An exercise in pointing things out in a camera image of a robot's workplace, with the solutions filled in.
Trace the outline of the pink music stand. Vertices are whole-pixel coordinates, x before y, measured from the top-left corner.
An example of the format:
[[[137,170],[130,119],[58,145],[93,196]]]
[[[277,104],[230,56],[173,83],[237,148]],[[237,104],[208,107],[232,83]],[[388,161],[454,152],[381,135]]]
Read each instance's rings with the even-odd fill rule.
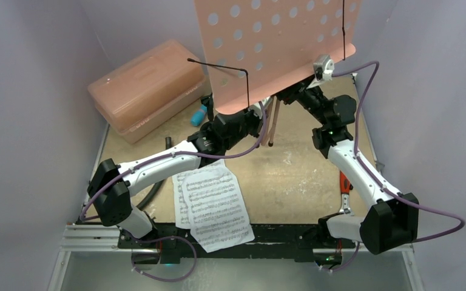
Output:
[[[313,75],[321,56],[356,52],[361,2],[195,1],[217,112],[232,115]]]

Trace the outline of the sheet music page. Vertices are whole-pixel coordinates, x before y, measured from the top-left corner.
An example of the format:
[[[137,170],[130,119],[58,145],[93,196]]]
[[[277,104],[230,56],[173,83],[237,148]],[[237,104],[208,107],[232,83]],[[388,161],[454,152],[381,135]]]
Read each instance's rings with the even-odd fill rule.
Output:
[[[217,168],[225,167],[225,161],[220,159],[209,164],[201,169],[188,170],[172,176],[172,184],[174,188],[174,209],[175,209],[175,225],[180,229],[190,229],[188,218],[188,207],[184,201],[182,194],[182,184],[187,176],[193,176],[202,172],[210,172]]]
[[[187,176],[181,187],[190,233],[205,252],[254,240],[238,179],[227,167]]]

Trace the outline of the black microphone desk stand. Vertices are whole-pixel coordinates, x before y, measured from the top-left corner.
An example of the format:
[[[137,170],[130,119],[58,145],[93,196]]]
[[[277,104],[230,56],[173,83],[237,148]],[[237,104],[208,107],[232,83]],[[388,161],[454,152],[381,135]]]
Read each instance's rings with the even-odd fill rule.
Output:
[[[213,101],[213,94],[210,93],[208,95],[202,96],[200,98],[200,102],[204,107],[204,113],[208,119],[208,121],[214,120],[214,101]]]

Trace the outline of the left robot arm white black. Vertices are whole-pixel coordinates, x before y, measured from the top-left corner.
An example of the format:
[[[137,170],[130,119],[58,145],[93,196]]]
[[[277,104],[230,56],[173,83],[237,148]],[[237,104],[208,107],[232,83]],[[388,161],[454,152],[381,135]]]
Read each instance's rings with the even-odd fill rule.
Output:
[[[155,244],[154,222],[131,198],[146,187],[188,170],[200,169],[219,159],[239,158],[253,151],[266,131],[265,109],[217,114],[213,121],[187,140],[147,158],[117,164],[109,158],[99,163],[89,182],[89,202],[80,214],[94,206],[104,226],[127,230],[142,248]]]

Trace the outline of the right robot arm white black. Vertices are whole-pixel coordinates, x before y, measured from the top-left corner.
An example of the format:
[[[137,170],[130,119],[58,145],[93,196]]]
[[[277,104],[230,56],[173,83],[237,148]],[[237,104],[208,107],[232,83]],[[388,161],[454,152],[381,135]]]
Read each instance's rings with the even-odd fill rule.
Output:
[[[413,242],[417,238],[418,199],[403,194],[388,182],[359,151],[347,126],[355,122],[356,100],[348,95],[331,99],[319,87],[298,82],[276,93],[284,104],[297,101],[322,126],[313,129],[314,147],[346,176],[361,196],[368,212],[365,217],[340,212],[318,220],[316,238],[330,247],[339,239],[360,242],[372,254]]]

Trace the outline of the blue toy microphone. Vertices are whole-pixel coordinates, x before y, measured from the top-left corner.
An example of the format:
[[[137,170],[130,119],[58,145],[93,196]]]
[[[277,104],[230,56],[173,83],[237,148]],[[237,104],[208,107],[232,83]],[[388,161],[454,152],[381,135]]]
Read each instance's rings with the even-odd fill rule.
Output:
[[[207,115],[207,111],[207,107],[205,105],[201,105],[200,108],[191,116],[191,125],[194,127],[200,126]]]

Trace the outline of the translucent orange plastic box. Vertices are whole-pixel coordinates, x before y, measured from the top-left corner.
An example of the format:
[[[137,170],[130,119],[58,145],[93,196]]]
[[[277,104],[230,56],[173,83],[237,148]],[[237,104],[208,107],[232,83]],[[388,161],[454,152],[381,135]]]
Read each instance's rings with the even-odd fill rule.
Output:
[[[200,99],[207,77],[196,56],[168,40],[88,86],[96,109],[130,144]]]

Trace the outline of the red handled tool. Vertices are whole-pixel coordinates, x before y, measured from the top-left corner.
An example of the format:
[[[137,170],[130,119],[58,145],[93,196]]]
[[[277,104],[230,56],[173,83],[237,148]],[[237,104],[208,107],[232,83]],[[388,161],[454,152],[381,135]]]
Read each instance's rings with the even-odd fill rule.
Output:
[[[352,215],[353,211],[350,207],[350,191],[353,189],[350,181],[343,172],[339,173],[341,207],[339,212],[347,215]]]

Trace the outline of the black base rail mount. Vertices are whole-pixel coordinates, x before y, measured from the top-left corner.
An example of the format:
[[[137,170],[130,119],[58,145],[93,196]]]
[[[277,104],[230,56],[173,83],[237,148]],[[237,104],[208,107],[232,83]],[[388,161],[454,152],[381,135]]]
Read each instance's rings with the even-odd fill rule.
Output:
[[[252,224],[251,229],[247,238],[221,236],[208,246],[188,229],[159,222],[141,238],[121,230],[118,248],[135,253],[151,249],[152,258],[133,259],[140,264],[178,264],[182,258],[293,259],[297,263],[340,264],[340,253],[356,248],[356,242],[335,239],[320,224]]]

